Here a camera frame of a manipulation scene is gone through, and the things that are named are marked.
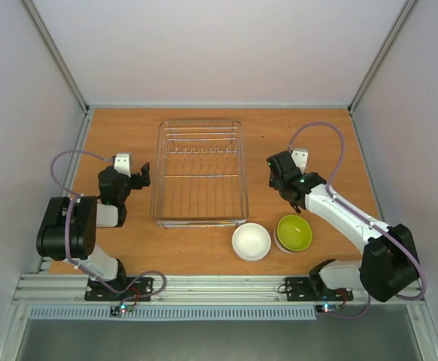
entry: black mounting plate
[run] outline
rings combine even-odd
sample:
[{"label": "black mounting plate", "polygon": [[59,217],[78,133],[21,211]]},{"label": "black mounting plate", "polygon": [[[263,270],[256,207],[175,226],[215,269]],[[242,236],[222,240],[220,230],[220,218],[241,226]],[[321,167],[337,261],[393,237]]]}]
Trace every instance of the black mounting plate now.
[{"label": "black mounting plate", "polygon": [[[126,284],[130,284],[130,282],[132,282],[134,279],[135,277],[127,277]],[[133,290],[128,290],[127,292],[117,295],[99,282],[90,280],[90,278],[87,282],[87,289],[89,289],[89,287],[91,290],[85,291],[85,301],[120,301],[126,297],[137,295],[137,293]],[[147,295],[153,291],[153,278],[139,278],[132,287],[135,287],[141,295]],[[150,297],[140,297],[138,301],[149,302]]]},{"label": "black mounting plate", "polygon": [[[316,297],[309,283],[308,277],[287,277],[285,283],[279,288],[279,292],[287,295],[287,301],[300,302],[300,301],[343,301],[343,297],[335,290],[327,290],[322,297]],[[354,296],[352,292],[343,290],[346,295],[347,301],[352,301]]]}]

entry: wire rack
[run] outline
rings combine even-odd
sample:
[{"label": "wire rack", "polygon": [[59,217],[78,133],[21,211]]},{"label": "wire rack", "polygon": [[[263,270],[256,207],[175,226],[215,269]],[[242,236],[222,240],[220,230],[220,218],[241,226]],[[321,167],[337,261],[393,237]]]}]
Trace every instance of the wire rack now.
[{"label": "wire rack", "polygon": [[246,222],[245,169],[240,122],[162,122],[152,218],[164,227],[236,226]]}]

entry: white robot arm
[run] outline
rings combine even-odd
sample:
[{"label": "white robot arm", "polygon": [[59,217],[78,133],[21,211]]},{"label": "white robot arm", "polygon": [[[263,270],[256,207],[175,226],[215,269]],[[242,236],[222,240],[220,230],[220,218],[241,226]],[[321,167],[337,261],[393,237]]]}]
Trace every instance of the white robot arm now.
[{"label": "white robot arm", "polygon": [[388,233],[417,259],[412,234],[405,226],[392,227],[371,217],[336,193],[317,173],[306,174],[306,150],[284,151],[269,157],[267,163],[270,187],[279,190],[298,213],[308,210],[330,223],[363,256],[362,261],[329,259],[319,265],[319,279],[310,274],[318,293],[320,289],[365,289],[385,302],[418,279],[414,265],[382,234]]}]

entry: green bowl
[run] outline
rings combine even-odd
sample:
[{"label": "green bowl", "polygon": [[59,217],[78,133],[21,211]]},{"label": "green bowl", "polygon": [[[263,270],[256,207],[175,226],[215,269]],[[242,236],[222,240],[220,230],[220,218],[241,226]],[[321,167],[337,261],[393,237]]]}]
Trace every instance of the green bowl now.
[{"label": "green bowl", "polygon": [[291,252],[305,250],[312,242],[312,230],[309,223],[296,215],[283,217],[277,224],[276,233],[280,244]]}]

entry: orange wooden surface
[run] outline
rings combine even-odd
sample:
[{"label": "orange wooden surface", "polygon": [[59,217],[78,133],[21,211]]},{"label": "orange wooden surface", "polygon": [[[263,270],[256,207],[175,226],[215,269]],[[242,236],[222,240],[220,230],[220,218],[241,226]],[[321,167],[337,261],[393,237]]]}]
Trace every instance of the orange wooden surface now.
[{"label": "orange wooden surface", "polygon": [[[266,158],[287,148],[295,130],[311,121],[324,120],[340,128],[346,138],[346,156],[334,181],[334,189],[367,213],[376,216],[354,129],[346,110],[316,109],[98,109],[86,139],[85,150],[112,156],[132,152],[132,171],[153,165],[159,123],[163,120],[234,118],[242,123],[245,138],[246,173],[249,188],[249,222],[260,223],[272,235],[281,217],[293,214],[278,192],[268,187]],[[309,150],[308,169],[328,178],[339,155],[337,135],[325,127],[310,128],[295,143]],[[82,156],[74,190],[98,195],[97,174],[107,166]],[[129,274],[159,270],[169,275],[296,275],[305,274],[327,258],[360,259],[352,243],[328,223],[303,212],[313,230],[313,242],[301,253],[288,254],[272,243],[259,262],[245,262],[232,250],[234,228],[163,229],[150,218],[152,187],[133,190],[126,206],[122,228],[97,229],[97,243],[121,259]],[[75,273],[63,262],[54,262],[50,273]]]}]

